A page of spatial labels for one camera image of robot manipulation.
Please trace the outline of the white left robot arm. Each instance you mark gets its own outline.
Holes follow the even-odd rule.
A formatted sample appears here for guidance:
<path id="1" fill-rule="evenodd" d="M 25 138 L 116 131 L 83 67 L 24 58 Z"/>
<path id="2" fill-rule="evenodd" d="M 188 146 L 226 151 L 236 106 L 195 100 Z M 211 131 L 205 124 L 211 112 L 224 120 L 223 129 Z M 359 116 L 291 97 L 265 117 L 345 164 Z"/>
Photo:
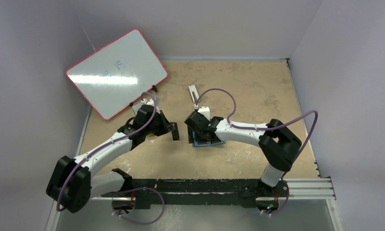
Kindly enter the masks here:
<path id="1" fill-rule="evenodd" d="M 108 140 L 71 158 L 61 157 L 53 170 L 46 194 L 56 201 L 56 210 L 71 213 L 81 210 L 92 197 L 92 179 L 102 168 L 119 156 L 134 150 L 149 135 L 161 136 L 174 130 L 158 107 L 158 98 L 142 98 L 134 117 L 121 126 Z"/>

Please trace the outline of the blue card holder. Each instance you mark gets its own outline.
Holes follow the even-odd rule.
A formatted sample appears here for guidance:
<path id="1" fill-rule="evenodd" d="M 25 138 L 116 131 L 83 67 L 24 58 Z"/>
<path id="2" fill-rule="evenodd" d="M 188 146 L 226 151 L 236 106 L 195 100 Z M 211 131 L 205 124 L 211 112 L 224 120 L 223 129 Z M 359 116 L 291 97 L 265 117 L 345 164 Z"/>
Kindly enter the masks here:
<path id="1" fill-rule="evenodd" d="M 199 137 L 198 144 L 192 144 L 192 147 L 198 148 L 198 147 L 211 147 L 211 146 L 218 146 L 218 145 L 224 145 L 226 141 L 205 141 L 204 139 Z"/>

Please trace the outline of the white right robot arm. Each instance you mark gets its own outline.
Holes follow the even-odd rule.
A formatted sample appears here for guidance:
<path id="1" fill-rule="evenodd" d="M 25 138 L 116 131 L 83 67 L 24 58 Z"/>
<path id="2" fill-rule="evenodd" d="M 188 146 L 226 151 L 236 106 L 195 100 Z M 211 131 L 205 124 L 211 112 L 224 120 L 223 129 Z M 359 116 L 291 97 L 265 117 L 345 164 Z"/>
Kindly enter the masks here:
<path id="1" fill-rule="evenodd" d="M 264 124 L 247 124 L 219 116 L 209 118 L 207 107 L 194 110 L 184 121 L 193 147 L 221 145 L 236 141 L 259 147 L 268 161 L 259 182 L 259 191 L 270 196 L 289 172 L 302 147 L 300 139 L 284 124 L 272 119 Z"/>

